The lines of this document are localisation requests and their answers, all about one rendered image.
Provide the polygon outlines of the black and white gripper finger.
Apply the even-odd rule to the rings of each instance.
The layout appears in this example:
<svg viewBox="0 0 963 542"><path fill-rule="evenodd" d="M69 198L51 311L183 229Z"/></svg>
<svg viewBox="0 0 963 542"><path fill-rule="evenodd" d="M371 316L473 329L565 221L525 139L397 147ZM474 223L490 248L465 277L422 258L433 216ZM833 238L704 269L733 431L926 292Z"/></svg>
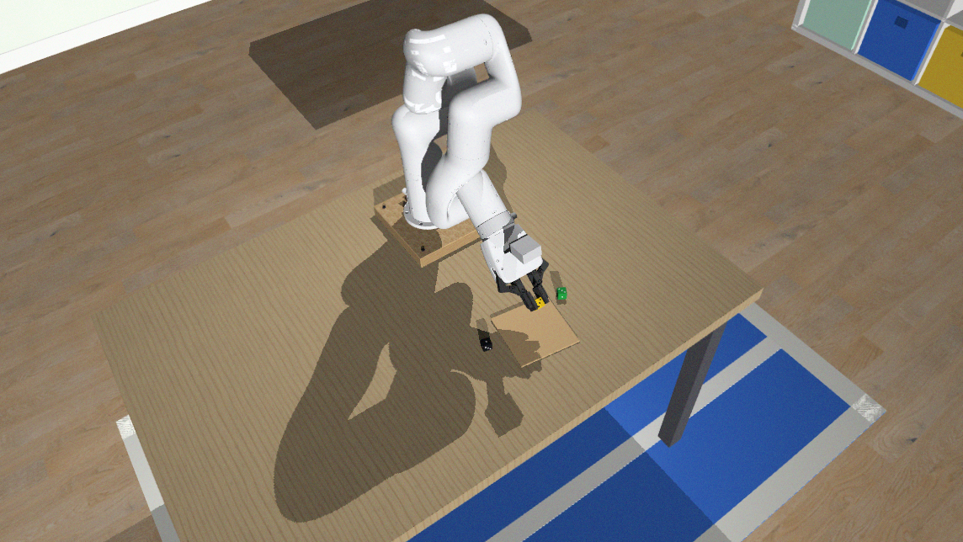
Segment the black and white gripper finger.
<svg viewBox="0 0 963 542"><path fill-rule="evenodd" d="M543 259L543 258L542 258L542 259ZM530 280L531 284L533 284L533 287L534 287L534 288L533 288L533 291L534 291L534 293L535 293L535 296L536 296L536 297L542 297L542 300L543 300L546 304L549 303L549 300L548 300L548 294L545 292L545 289L544 289L544 287L543 287L543 285L542 285L542 282L543 282L543 281L542 281L542 277L543 277L543 274L544 274L545 270L548 268L548 266L549 266L548 262L546 262L546 260L543 259L543 263L542 263L542 265L540 265L540 266L538 267L538 270L535 269L535 270L533 270L533 272L529 272L529 273L527 274L527 276L529 277L529 280Z"/></svg>
<svg viewBox="0 0 963 542"><path fill-rule="evenodd" d="M503 282L503 280L500 279L499 276L497 276L497 274L496 274L496 277L497 277L497 292L499 293L510 292L516 295L520 295L522 301L524 302L524 306L526 306L527 309L529 309L530 311L535 311L538 309L538 306L535 302L534 297L531 296L531 293L529 292L529 290L527 292L527 290L524 289L524 284L522 283L521 279L516 279L515 281L510 283L511 285L506 285Z"/></svg>

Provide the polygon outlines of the tan flat mat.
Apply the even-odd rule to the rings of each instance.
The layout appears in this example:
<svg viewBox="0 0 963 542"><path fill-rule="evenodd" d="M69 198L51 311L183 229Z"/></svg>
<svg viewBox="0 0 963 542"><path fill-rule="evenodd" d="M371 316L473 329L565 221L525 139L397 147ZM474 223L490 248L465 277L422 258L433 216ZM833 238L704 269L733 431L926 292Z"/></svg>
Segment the tan flat mat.
<svg viewBox="0 0 963 542"><path fill-rule="evenodd" d="M536 311L526 306L491 317L510 352L521 367L579 343L548 297L549 303Z"/></svg>

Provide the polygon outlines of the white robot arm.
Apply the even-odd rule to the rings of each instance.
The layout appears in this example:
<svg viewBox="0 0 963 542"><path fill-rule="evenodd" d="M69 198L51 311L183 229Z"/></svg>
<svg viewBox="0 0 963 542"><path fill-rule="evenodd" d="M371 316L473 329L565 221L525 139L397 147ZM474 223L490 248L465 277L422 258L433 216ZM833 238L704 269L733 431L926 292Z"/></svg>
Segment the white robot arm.
<svg viewBox="0 0 963 542"><path fill-rule="evenodd" d="M403 53L404 104L392 115L391 125L402 156L407 187L402 192L409 197L404 219L430 230L470 218L483 240L517 218L482 170L490 156L493 126L514 118L522 106L503 30L484 13L429 31L410 29ZM477 84L471 66L480 63L489 78ZM432 141L446 134L443 155Z"/></svg>

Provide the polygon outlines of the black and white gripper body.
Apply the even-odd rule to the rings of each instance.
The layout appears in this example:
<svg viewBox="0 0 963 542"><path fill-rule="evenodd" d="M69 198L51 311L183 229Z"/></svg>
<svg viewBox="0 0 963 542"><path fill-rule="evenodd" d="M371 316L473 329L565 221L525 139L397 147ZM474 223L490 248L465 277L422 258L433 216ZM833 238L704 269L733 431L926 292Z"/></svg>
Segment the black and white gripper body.
<svg viewBox="0 0 963 542"><path fill-rule="evenodd" d="M496 283L496 274L503 282L511 283L542 265L541 256L523 265L511 252L504 254L504 250L509 248L508 244L524 234L526 232L520 225L511 223L482 240L481 251Z"/></svg>

